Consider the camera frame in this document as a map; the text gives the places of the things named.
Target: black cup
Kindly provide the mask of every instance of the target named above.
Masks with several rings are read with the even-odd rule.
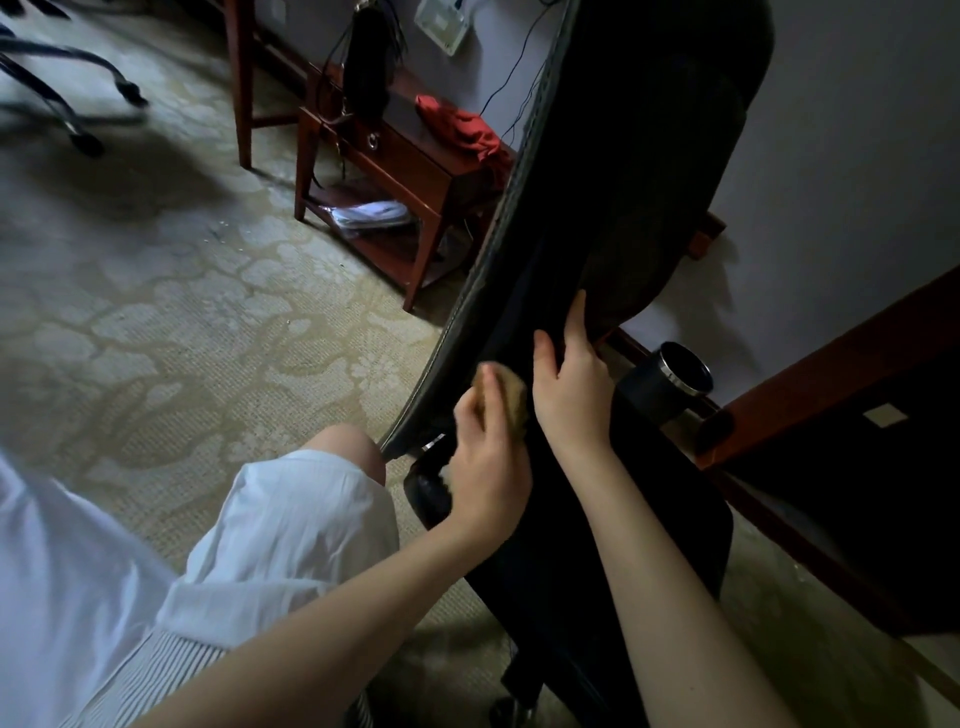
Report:
[[[616,388],[641,415],[660,426],[709,394],[713,376],[691,350],[666,341],[620,379]]]

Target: carpet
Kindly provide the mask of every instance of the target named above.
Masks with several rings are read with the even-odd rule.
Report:
[[[240,169],[221,37],[166,4],[64,6],[72,22],[5,22],[106,56],[150,106],[129,107],[102,69],[25,61],[105,143],[88,159],[0,76],[0,442],[179,569],[244,462],[339,421],[385,431],[459,281],[407,315],[322,225],[294,221],[293,128],[255,132],[256,171]],[[254,96],[260,113],[296,105],[262,74]],[[335,179],[324,154],[317,174]],[[388,468],[404,542],[421,533],[399,486],[408,466]],[[722,604],[805,725],[928,724],[891,641],[739,518]],[[461,582],[373,695],[388,725],[479,728],[508,661]],[[574,721],[547,693],[536,725]]]

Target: black office chair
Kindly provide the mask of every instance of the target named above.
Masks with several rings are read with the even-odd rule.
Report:
[[[30,2],[46,15],[69,20],[69,15],[47,0],[30,0]],[[14,16],[26,12],[20,0],[0,0],[0,10]],[[84,128],[80,117],[62,96],[38,76],[14,61],[10,55],[45,56],[94,63],[113,74],[113,82],[116,84],[117,90],[128,103],[135,107],[147,106],[147,100],[140,95],[140,89],[137,85],[128,81],[120,73],[120,70],[106,59],[80,48],[37,43],[18,38],[14,35],[13,30],[0,23],[0,71],[19,81],[43,99],[50,111],[54,113],[66,128],[67,133],[70,134],[70,141],[89,157],[99,157],[104,152],[104,145],[100,139]]]
[[[560,340],[578,287],[598,334],[653,300],[708,208],[772,48],[764,0],[569,0],[498,219],[381,443],[388,458],[418,457],[404,486],[428,528],[449,512],[438,472],[477,362],[501,361],[529,384],[533,330]],[[586,518],[536,422],[528,429],[526,512],[467,577],[516,646],[503,676],[512,700],[493,707],[492,722],[519,724],[546,684],[585,726],[645,725]],[[611,439],[719,595],[732,536],[726,503],[619,392]]]

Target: chair wheel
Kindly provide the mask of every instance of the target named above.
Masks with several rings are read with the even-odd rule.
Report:
[[[104,152],[103,142],[91,133],[71,134],[70,141],[88,157],[97,158]]]
[[[521,728],[534,712],[527,710],[511,697],[501,697],[493,703],[488,713],[491,728]]]
[[[117,90],[120,91],[120,95],[127,100],[128,104],[135,107],[145,107],[150,103],[140,95],[140,87],[130,81],[117,82]]]

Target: wall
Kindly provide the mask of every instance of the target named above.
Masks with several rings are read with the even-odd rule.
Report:
[[[721,403],[960,265],[960,3],[772,6],[729,233],[624,327],[701,355]]]
[[[280,25],[271,16],[273,2],[256,0],[257,20],[315,62],[327,57],[348,25],[354,5],[354,0],[286,0],[286,23]],[[466,0],[462,10],[472,17],[471,28],[457,55],[450,58],[414,25],[420,0],[394,2],[409,46],[407,66],[431,90],[470,111],[479,111],[506,80],[527,30],[543,10],[538,0]],[[516,118],[563,13],[562,3],[537,24],[513,78],[491,101],[484,118],[497,133],[503,134]],[[517,124],[512,143],[515,148],[519,147],[525,118],[526,113]]]

